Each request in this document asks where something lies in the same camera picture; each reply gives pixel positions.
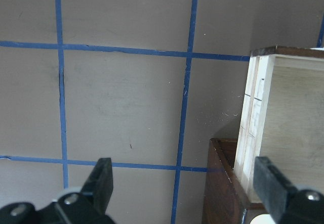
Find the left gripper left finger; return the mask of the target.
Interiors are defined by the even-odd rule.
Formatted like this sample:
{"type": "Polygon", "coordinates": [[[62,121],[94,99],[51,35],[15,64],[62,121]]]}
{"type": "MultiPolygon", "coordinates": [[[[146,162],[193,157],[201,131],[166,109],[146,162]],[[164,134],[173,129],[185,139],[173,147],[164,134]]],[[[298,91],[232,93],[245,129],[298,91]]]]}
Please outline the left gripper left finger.
{"type": "Polygon", "coordinates": [[[100,158],[83,184],[80,193],[89,200],[100,214],[105,214],[112,192],[111,158],[100,158]]]}

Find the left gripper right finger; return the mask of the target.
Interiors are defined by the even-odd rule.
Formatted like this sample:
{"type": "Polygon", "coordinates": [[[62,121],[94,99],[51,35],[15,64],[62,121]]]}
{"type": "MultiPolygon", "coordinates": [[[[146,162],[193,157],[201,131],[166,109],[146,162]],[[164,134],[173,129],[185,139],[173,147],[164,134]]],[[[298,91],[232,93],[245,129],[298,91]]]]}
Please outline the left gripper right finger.
{"type": "Polygon", "coordinates": [[[260,156],[255,158],[253,187],[273,220],[282,219],[298,191],[268,157],[260,156]]]}

